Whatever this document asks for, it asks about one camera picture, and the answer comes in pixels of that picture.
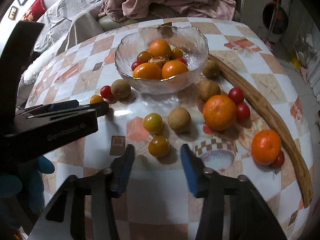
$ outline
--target wooden stick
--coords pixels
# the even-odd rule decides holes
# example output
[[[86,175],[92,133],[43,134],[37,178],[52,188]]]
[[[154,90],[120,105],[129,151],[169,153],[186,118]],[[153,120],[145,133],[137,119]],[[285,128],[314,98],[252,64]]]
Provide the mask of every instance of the wooden stick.
[[[308,207],[313,197],[313,188],[310,174],[286,124],[281,116],[273,109],[270,103],[247,80],[236,71],[228,67],[217,57],[209,54],[209,59],[215,61],[221,70],[222,76],[234,86],[241,88],[249,104],[267,121],[281,137],[282,144],[286,148],[297,177],[304,207]]]

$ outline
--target red pillow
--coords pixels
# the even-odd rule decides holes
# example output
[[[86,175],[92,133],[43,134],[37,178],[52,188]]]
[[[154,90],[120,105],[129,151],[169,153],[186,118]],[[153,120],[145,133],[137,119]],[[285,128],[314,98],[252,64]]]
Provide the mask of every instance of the red pillow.
[[[28,11],[22,16],[22,21],[36,22],[45,13],[47,7],[44,0],[36,0]]]

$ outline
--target blue gloved finger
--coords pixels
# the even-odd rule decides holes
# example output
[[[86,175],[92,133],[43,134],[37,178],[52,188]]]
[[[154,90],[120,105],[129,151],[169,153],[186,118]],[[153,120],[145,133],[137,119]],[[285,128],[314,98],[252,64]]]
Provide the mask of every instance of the blue gloved finger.
[[[9,228],[18,230],[20,228],[20,224],[18,220],[14,217],[10,209],[7,205],[0,199],[0,216],[3,221],[7,224]]]
[[[0,173],[0,198],[17,195],[22,189],[22,183],[17,176]]]
[[[30,172],[26,186],[29,191],[29,207],[33,213],[37,213],[44,207],[44,185],[39,171]]]
[[[38,158],[38,163],[39,163],[39,167],[38,170],[41,173],[45,173],[45,174],[51,174],[54,173],[54,165],[51,161],[49,161],[46,157],[44,156],[40,156]]]

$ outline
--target tablecloth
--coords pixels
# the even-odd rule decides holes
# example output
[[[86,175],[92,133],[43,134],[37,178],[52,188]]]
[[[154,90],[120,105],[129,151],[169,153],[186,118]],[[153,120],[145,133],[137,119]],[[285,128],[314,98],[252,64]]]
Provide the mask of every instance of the tablecloth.
[[[114,52],[121,39],[142,28],[166,22],[177,27],[197,27],[206,36],[210,53],[265,96],[289,128],[312,178],[310,131],[297,92],[269,49],[242,23],[209,18],[159,19],[100,34],[53,59],[40,73],[27,106],[72,99],[80,104],[89,103],[90,97],[99,94],[102,86],[111,85],[120,78],[114,65]],[[267,201],[288,239],[297,239],[305,226],[309,207],[303,207],[288,154],[284,150],[285,163],[277,174],[254,163],[250,154],[251,141],[268,125],[253,109],[250,128],[236,123],[224,133],[210,131],[200,112],[203,103],[197,88],[204,79],[200,76],[185,90],[163,96],[143,95],[133,89],[129,99],[110,105],[113,119],[98,118],[98,132],[48,153],[46,157],[54,163],[56,171],[43,176],[46,202],[67,176],[95,174],[108,167],[130,143],[135,147],[136,158],[127,191],[113,200],[121,240],[195,239],[203,201],[189,193],[180,161],[180,147],[188,143],[197,156],[206,157],[207,166],[220,174],[247,175]],[[232,88],[221,76],[218,83],[225,93]],[[179,106],[190,112],[193,129],[190,134],[178,136],[166,125],[164,134],[171,144],[171,152],[163,159],[156,159],[148,153],[152,137],[143,129],[142,119],[156,112],[166,123],[170,111]],[[88,229],[91,226],[89,197],[85,213]],[[224,239],[228,239],[227,235],[224,232]]]

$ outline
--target kiwi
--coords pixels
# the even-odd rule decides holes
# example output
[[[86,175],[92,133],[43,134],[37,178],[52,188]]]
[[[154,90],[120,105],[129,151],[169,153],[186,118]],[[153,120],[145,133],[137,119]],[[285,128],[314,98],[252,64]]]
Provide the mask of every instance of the kiwi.
[[[182,108],[173,109],[168,116],[168,125],[176,133],[188,132],[191,124],[191,115]]]
[[[126,98],[131,93],[131,86],[127,81],[118,79],[111,85],[111,93],[115,96],[115,98]]]
[[[202,70],[202,73],[206,78],[217,78],[217,76],[220,74],[220,68],[217,63],[211,59],[208,59]]]
[[[217,82],[205,80],[200,84],[199,95],[203,101],[207,101],[210,97],[220,95],[221,89]]]

